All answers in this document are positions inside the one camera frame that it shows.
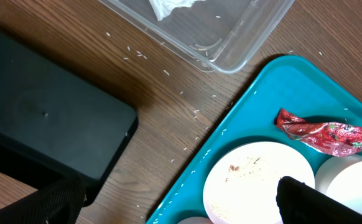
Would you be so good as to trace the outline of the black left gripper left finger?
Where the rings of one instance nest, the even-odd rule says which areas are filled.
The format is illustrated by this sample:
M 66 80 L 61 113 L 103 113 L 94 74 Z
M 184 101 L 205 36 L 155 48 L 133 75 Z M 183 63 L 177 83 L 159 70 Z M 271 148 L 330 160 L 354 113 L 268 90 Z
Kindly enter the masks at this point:
M 59 180 L 0 209 L 0 224 L 75 223 L 84 206 L 85 192 L 79 177 Z

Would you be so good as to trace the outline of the white napkin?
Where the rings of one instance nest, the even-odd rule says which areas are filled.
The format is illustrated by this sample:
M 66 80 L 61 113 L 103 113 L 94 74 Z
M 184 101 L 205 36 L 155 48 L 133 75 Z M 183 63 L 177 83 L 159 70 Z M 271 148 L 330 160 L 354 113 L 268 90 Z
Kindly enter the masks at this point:
M 172 11 L 180 7 L 192 7 L 197 1 L 204 0 L 149 0 L 158 21 L 171 15 Z

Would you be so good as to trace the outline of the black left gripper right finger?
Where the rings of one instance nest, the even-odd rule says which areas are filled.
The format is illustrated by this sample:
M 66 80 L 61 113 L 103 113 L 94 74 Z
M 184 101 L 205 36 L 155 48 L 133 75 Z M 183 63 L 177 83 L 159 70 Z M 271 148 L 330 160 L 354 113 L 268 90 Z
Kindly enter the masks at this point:
M 362 214 L 289 176 L 279 180 L 276 202 L 283 224 L 362 224 Z

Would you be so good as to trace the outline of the white cup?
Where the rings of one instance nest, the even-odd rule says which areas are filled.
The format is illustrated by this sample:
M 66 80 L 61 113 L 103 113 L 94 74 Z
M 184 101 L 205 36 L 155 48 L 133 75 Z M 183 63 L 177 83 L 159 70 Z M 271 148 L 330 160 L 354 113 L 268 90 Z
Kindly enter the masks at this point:
M 362 162 L 341 171 L 330 183 L 326 196 L 362 214 Z

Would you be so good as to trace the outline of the white bowl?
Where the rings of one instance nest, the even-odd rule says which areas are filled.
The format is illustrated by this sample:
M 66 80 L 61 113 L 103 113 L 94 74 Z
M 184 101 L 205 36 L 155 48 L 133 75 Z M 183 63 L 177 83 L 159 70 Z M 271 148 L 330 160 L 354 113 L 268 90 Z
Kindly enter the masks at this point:
M 332 157 L 324 162 L 315 175 L 315 189 L 326 195 L 326 191 L 332 180 L 344 169 L 358 162 L 362 162 L 362 156 L 354 154 L 348 157 Z

